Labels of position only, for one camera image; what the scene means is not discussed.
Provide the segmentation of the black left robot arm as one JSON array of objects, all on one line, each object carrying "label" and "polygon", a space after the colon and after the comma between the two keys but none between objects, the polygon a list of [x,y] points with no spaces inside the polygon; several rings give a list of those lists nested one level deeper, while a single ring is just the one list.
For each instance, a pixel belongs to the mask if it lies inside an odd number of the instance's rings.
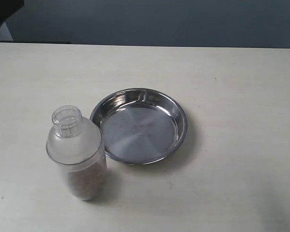
[{"label": "black left robot arm", "polygon": [[0,27],[25,5],[24,0],[0,0]]}]

